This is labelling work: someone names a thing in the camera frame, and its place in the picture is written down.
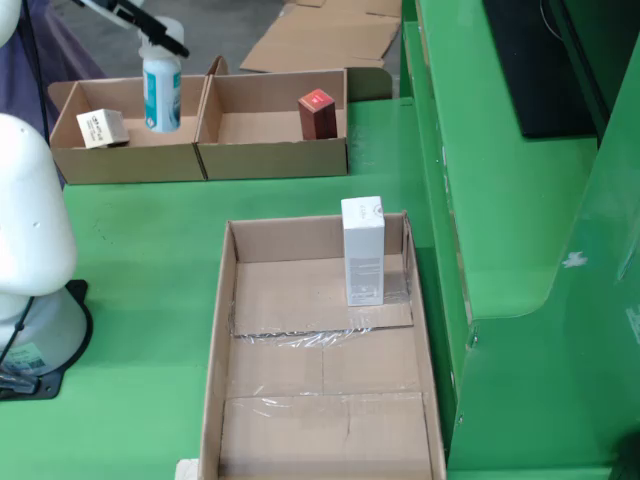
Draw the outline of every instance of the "white product box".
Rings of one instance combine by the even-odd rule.
[[[77,118],[87,148],[129,141],[129,132],[120,112],[102,109],[82,113]]]
[[[349,306],[382,305],[384,211],[380,197],[342,200],[344,262]]]

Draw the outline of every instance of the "sticker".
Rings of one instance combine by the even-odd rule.
[[[7,370],[20,373],[33,373],[47,366],[42,353],[34,343],[27,343],[21,347],[12,347],[4,359]]]
[[[562,262],[564,268],[582,267],[587,264],[587,257],[582,256],[582,252],[571,252],[567,259]]]

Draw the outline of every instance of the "cardboard tray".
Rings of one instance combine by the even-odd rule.
[[[206,76],[182,78],[180,129],[158,134],[145,125],[142,78],[77,82],[51,134],[51,151],[70,184],[204,180],[195,150]],[[128,144],[87,149],[77,115],[106,108],[122,112]]]
[[[336,102],[338,138],[302,138],[298,99],[321,88]],[[214,76],[197,143],[209,180],[346,175],[347,72]]]
[[[159,134],[144,123],[143,79],[51,85],[61,109],[51,150],[67,183],[142,183],[348,174],[347,102],[391,97],[379,68],[227,75],[222,57],[207,75],[182,78],[182,126]],[[298,98],[322,88],[336,101],[339,136],[303,141]],[[80,113],[122,112],[131,140],[87,149]]]
[[[227,225],[198,478],[446,478],[411,227],[385,220],[385,304],[358,308],[341,217]]]

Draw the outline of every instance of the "red box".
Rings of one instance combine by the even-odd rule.
[[[298,100],[302,138],[324,140],[338,138],[336,102],[319,88]]]

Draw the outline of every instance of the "green surface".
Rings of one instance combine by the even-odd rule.
[[[405,20],[405,51],[456,371],[449,478],[604,479],[640,431],[640,50],[599,152],[528,142],[481,0],[419,0],[417,13],[423,46]],[[452,226],[473,306],[463,347]],[[587,264],[565,269],[570,252]]]
[[[448,480],[608,480],[608,468],[449,472]]]
[[[462,295],[458,256],[451,224],[449,205],[445,192],[442,142],[435,126],[437,111],[431,95],[430,76],[424,61],[418,23],[403,23],[403,53],[411,67],[401,78],[409,84],[408,90],[415,97],[420,142],[426,173],[429,207],[433,222],[435,244],[434,263],[438,277],[444,318],[431,322],[432,355],[438,388],[442,436],[448,451],[453,432],[455,407],[458,400],[458,382],[462,378],[469,324]]]
[[[522,137],[482,0],[422,0],[420,13],[473,317],[529,313],[547,298],[596,142]]]
[[[409,213],[427,314],[441,317],[413,101],[349,116],[348,177],[66,189],[94,338],[57,399],[1,405],[3,478],[169,479],[198,456],[227,220],[338,214],[342,198],[381,195]]]
[[[636,48],[563,253],[584,265],[533,314],[474,322],[452,470],[610,465],[640,431],[638,78]]]

